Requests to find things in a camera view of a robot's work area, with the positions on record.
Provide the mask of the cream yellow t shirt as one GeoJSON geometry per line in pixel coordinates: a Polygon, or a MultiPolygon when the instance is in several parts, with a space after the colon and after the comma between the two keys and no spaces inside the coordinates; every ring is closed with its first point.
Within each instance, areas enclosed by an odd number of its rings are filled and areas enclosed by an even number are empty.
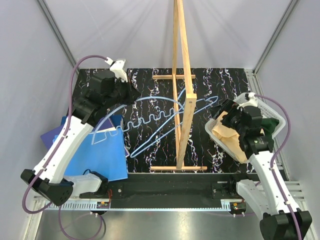
{"type": "Polygon", "coordinates": [[[244,164],[247,162],[245,152],[240,148],[239,134],[232,128],[228,128],[221,123],[223,116],[227,114],[223,111],[216,120],[215,126],[212,128],[212,134],[226,146],[227,150],[233,155],[233,158],[244,164]]]}

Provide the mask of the green and white t shirt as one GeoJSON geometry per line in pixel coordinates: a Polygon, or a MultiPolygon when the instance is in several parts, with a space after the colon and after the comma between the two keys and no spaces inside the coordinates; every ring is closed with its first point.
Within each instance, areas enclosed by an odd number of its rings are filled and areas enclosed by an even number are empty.
{"type": "Polygon", "coordinates": [[[264,135],[266,136],[268,142],[272,143],[272,145],[274,144],[272,134],[274,133],[279,123],[280,121],[273,117],[262,118],[261,120],[261,127],[263,129],[264,135]]]}

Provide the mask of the light blue plastic hanger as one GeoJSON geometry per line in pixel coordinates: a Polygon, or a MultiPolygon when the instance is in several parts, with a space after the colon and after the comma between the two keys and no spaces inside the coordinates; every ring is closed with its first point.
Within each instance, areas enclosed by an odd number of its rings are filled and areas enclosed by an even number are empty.
{"type": "MultiPolygon", "coordinates": [[[[150,123],[152,120],[154,121],[157,121],[157,120],[160,120],[161,118],[173,118],[174,116],[176,116],[177,114],[180,114],[182,110],[184,110],[184,105],[181,104],[179,102],[179,100],[174,100],[172,98],[169,98],[169,97],[164,97],[164,96],[145,96],[145,97],[139,97],[135,102],[142,102],[142,101],[147,101],[147,100],[164,100],[164,101],[169,101],[169,102],[172,102],[174,104],[177,104],[179,106],[178,110],[175,110],[174,108],[171,108],[170,109],[170,114],[166,114],[166,112],[164,110],[161,110],[159,112],[159,116],[156,117],[153,113],[151,113],[147,119],[144,119],[143,117],[138,117],[137,118],[137,124],[134,124],[134,122],[132,120],[130,120],[127,125],[126,125],[126,128],[123,129],[121,128],[121,130],[123,132],[128,132],[129,130],[131,129],[134,129],[134,128],[138,128],[139,126],[141,125],[146,125],[148,123],[150,123]]],[[[91,140],[91,144],[92,145],[95,145],[95,144],[98,144],[100,142],[103,142],[107,139],[107,135],[104,134],[104,138],[102,140],[99,140],[99,141],[96,141],[96,135],[97,135],[97,132],[100,130],[101,126],[113,115],[115,114],[117,111],[125,108],[126,105],[120,105],[118,106],[117,108],[115,108],[113,111],[109,112],[104,118],[102,118],[102,120],[98,123],[98,125],[96,126],[94,132],[93,132],[93,136],[92,136],[92,140],[91,140]]]]}

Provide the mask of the light blue wire hanger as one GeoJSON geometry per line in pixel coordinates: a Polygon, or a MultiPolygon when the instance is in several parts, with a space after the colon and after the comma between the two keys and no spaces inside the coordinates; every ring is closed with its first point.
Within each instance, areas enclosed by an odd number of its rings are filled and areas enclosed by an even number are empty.
{"type": "MultiPolygon", "coordinates": [[[[186,104],[183,103],[184,105],[184,110],[181,111],[181,113],[178,113],[177,115],[175,115],[174,117],[177,117],[178,115],[185,113],[187,107],[185,106],[186,104]]],[[[147,150],[148,148],[150,148],[151,146],[159,143],[164,137],[166,137],[168,134],[170,134],[171,132],[175,131],[178,129],[178,127],[181,127],[182,123],[178,123],[175,127],[171,128],[170,130],[168,130],[167,132],[165,132],[163,135],[161,135],[160,137],[156,138],[153,142],[151,142],[151,140],[153,139],[153,137],[155,137],[157,135],[158,132],[160,132],[160,130],[163,129],[163,127],[170,121],[172,120],[174,117],[166,117],[165,122],[158,127],[154,133],[149,137],[149,139],[147,141],[145,141],[144,143],[142,143],[140,146],[138,146],[129,156],[131,158],[135,158],[137,155],[141,154],[142,152],[144,152],[145,150],[147,150]]]]}

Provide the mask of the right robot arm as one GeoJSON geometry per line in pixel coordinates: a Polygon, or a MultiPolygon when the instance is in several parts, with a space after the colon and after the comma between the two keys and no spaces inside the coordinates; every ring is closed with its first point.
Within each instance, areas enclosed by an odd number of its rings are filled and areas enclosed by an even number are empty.
{"type": "Polygon", "coordinates": [[[235,177],[227,185],[228,195],[242,197],[260,220],[265,240],[302,240],[312,223],[309,211],[301,210],[275,164],[272,137],[263,134],[261,109],[255,103],[238,104],[227,99],[210,110],[213,119],[239,135],[239,146],[254,167],[264,192],[247,177],[235,177]]]}

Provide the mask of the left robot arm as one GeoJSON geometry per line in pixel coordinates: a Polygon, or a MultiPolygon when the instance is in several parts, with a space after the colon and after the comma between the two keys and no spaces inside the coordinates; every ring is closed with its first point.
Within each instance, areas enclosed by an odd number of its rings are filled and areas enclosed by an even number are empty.
{"type": "Polygon", "coordinates": [[[51,204],[63,205],[69,198],[92,193],[103,198],[108,193],[108,179],[96,171],[78,176],[65,176],[69,162],[87,135],[98,129],[107,109],[131,105],[140,96],[121,69],[96,73],[86,94],[73,101],[72,112],[44,158],[33,169],[24,169],[21,179],[51,204]]]}

